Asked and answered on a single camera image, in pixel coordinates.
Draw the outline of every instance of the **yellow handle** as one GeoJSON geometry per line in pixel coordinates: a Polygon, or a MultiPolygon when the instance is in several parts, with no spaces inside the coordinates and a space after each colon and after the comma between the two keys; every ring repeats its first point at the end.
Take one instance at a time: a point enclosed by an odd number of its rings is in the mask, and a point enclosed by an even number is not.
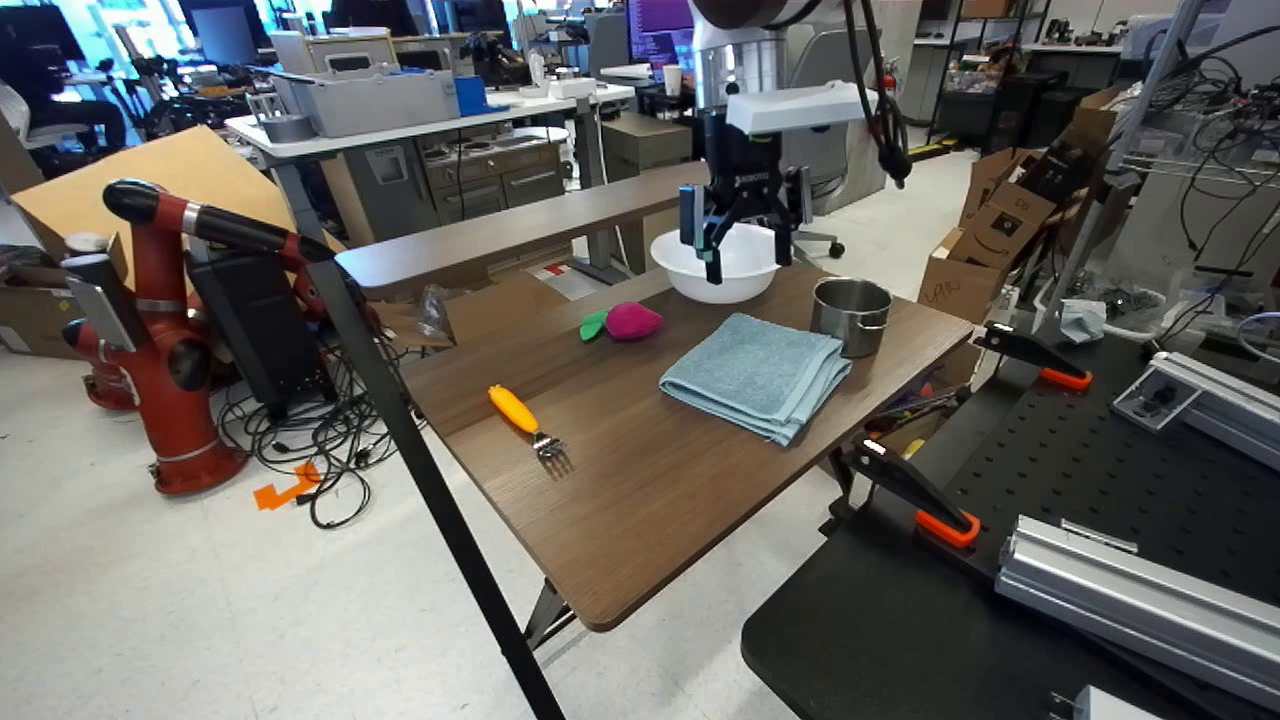
{"type": "Polygon", "coordinates": [[[490,385],[490,404],[504,413],[504,421],[517,422],[524,435],[542,432],[532,407],[507,385],[490,385]]]}

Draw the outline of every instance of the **pink toy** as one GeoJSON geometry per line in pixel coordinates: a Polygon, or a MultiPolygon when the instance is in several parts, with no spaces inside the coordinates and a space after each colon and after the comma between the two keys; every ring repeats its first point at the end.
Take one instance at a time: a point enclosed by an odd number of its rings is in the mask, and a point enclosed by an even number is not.
{"type": "Polygon", "coordinates": [[[666,329],[666,314],[643,303],[614,303],[610,306],[610,339],[641,345],[666,329]]]}

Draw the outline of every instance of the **black table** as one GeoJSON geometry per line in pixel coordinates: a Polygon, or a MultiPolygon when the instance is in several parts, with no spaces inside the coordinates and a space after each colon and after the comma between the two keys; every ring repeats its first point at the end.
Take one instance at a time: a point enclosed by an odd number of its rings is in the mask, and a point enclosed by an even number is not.
{"type": "Polygon", "coordinates": [[[800,717],[1045,717],[1083,685],[1162,717],[1265,717],[1216,689],[1103,647],[991,590],[1015,514],[1077,518],[1138,538],[1148,560],[1280,602],[1280,477],[1170,426],[1148,435],[1109,404],[1146,355],[1077,355],[1087,394],[990,385],[923,449],[990,518],[967,562],[862,510],[746,622],[748,667],[800,717]]]}

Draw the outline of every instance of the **screen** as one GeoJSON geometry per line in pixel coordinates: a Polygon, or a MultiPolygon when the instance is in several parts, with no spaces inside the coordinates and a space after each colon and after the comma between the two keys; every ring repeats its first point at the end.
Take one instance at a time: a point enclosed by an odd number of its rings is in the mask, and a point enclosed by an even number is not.
{"type": "Polygon", "coordinates": [[[405,0],[333,0],[333,26],[389,26],[391,34],[415,34],[405,0]]]}
{"type": "Polygon", "coordinates": [[[254,65],[270,43],[254,0],[183,0],[188,26],[215,65],[254,65]]]}
{"type": "Polygon", "coordinates": [[[194,33],[201,34],[204,60],[254,65],[256,43],[239,8],[194,8],[194,33]]]}
{"type": "Polygon", "coordinates": [[[37,46],[61,51],[61,60],[86,60],[61,8],[0,8],[0,34],[19,34],[37,46]]]}
{"type": "Polygon", "coordinates": [[[457,33],[490,33],[507,26],[507,13],[501,0],[454,0],[457,33]]]}
{"type": "Polygon", "coordinates": [[[687,65],[694,13],[687,0],[628,5],[637,65],[687,65]]]}

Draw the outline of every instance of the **folded cloth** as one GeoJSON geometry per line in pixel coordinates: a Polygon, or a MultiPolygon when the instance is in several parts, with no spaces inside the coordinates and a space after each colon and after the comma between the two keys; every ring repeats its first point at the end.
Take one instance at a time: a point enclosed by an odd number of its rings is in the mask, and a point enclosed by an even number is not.
{"type": "Polygon", "coordinates": [[[837,336],[729,314],[656,389],[789,449],[850,375],[837,336]]]}

